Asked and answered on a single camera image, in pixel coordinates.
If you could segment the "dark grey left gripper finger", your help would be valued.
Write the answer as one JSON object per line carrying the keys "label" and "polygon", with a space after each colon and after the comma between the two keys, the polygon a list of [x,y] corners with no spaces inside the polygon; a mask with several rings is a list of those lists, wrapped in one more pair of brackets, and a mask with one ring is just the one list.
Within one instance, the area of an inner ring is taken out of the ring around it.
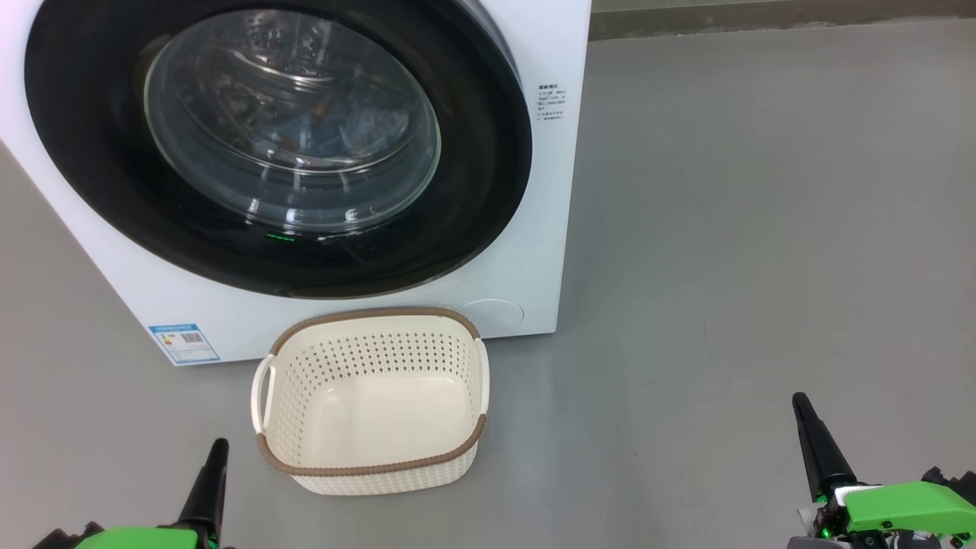
{"label": "dark grey left gripper finger", "polygon": [[187,525],[199,535],[222,534],[229,452],[226,438],[217,438],[213,442],[182,507],[180,525]]}

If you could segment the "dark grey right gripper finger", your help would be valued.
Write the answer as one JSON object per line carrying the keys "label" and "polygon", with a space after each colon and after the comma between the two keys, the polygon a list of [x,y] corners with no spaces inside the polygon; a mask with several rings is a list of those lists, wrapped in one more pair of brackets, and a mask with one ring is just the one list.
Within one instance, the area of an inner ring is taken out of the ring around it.
{"label": "dark grey right gripper finger", "polygon": [[854,475],[825,422],[816,413],[808,395],[794,393],[791,404],[811,499],[827,501],[833,498],[834,490],[839,487],[857,486],[858,477]]}

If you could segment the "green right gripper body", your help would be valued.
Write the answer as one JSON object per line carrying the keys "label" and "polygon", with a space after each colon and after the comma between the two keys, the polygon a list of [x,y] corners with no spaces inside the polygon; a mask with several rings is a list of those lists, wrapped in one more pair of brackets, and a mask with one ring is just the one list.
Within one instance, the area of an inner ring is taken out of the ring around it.
{"label": "green right gripper body", "polygon": [[974,547],[974,497],[949,483],[839,487],[798,517],[798,548]]}

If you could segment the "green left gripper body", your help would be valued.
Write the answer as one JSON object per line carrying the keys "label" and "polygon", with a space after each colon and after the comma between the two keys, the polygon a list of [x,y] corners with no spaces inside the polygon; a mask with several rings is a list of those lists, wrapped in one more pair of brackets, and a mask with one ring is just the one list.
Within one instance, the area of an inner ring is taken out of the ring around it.
{"label": "green left gripper body", "polygon": [[85,536],[74,548],[201,548],[201,528],[190,525],[109,528]]}

